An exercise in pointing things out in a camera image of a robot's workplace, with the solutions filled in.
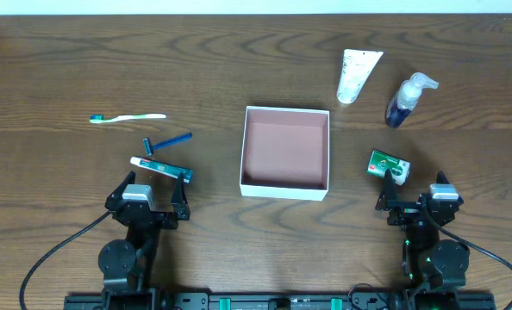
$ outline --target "pump bottle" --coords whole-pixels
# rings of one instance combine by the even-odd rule
[[[425,88],[437,89],[438,82],[420,72],[404,81],[386,108],[386,125],[392,128],[402,125],[419,102],[422,89]]]

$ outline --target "open square box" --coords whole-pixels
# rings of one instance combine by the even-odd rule
[[[328,170],[328,111],[247,107],[242,195],[321,201]]]

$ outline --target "razor head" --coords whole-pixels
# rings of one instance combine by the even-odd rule
[[[145,153],[147,156],[153,155],[153,145],[151,145],[151,140],[149,138],[143,139],[143,146],[145,147]]]

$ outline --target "teal toothpaste tube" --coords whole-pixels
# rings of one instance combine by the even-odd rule
[[[184,174],[184,182],[189,183],[191,177],[193,177],[193,170],[172,166],[171,164],[162,164],[147,158],[138,158],[132,157],[129,162],[131,164],[135,164],[138,167],[149,169],[150,171],[155,171],[158,173],[162,173],[163,175],[178,178],[179,174],[183,172]]]

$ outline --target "cable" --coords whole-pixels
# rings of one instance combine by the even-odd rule
[[[358,306],[356,306],[356,305],[354,305],[354,304],[353,304],[353,301],[352,301],[352,292],[353,292],[357,287],[360,287],[360,286],[362,286],[362,285],[365,285],[365,286],[370,287],[370,288],[373,290],[373,292],[375,292],[375,294],[377,295],[377,297],[378,297],[378,298],[379,298],[379,299],[380,299],[380,300],[381,300],[381,301],[386,305],[386,307],[381,308],[381,309],[387,309],[387,308],[388,308],[388,301],[387,301],[383,296],[381,296],[381,295],[378,293],[377,289],[376,289],[374,286],[372,286],[372,285],[371,285],[371,284],[369,284],[369,283],[358,283],[358,284],[354,285],[354,286],[352,287],[352,289],[350,289],[350,292],[348,292],[348,301],[350,301],[350,303],[352,304],[352,307],[355,307],[355,308],[357,308],[358,310],[361,310],[361,308],[360,308],[360,307],[358,307]]]
[[[472,242],[469,242],[469,241],[467,241],[465,239],[462,239],[461,237],[457,236],[456,234],[448,232],[446,229],[444,229],[442,226],[440,226],[438,223],[436,223],[436,221],[432,218],[432,216],[428,212],[428,207],[423,208],[422,210],[424,211],[425,216],[427,216],[427,219],[432,224],[432,226],[434,226],[439,231],[443,232],[446,236],[448,236],[448,237],[450,237],[450,238],[452,238],[454,240],[457,240],[460,243],[462,243],[463,245],[466,245],[466,246],[468,246],[468,247],[470,247],[470,248],[472,248],[472,249],[474,249],[476,251],[481,252],[482,254],[484,254],[486,256],[489,256],[489,257],[497,260],[497,262],[499,262],[501,264],[504,264],[505,266],[507,266],[507,268],[509,268],[512,271],[512,264],[511,263],[509,263],[508,261],[506,261],[503,258],[499,257],[498,255],[496,255],[496,254],[494,254],[494,253],[492,253],[490,251],[487,251],[487,250],[481,248],[478,245],[473,244]],[[510,308],[512,308],[512,300],[504,309],[505,310],[509,310]]]
[[[89,224],[86,228],[82,229],[79,232],[74,233],[72,236],[70,236],[65,241],[59,243],[54,248],[52,248],[46,255],[44,255],[40,260],[30,269],[28,274],[24,277],[24,281],[22,281],[21,285],[21,291],[18,295],[18,300],[21,303],[21,310],[28,310],[26,308],[26,303],[24,302],[24,291],[26,290],[26,285],[28,284],[28,281],[30,280],[30,277],[34,274],[34,272],[40,267],[41,263],[45,262],[45,260],[50,257],[53,253],[55,253],[58,249],[65,246],[69,242],[73,241],[77,237],[83,235],[85,232],[89,231],[91,228],[93,228],[95,225],[99,224],[102,220],[104,220],[107,216],[110,215],[110,211],[107,211],[105,214],[101,215],[100,218],[96,219],[93,223]]]

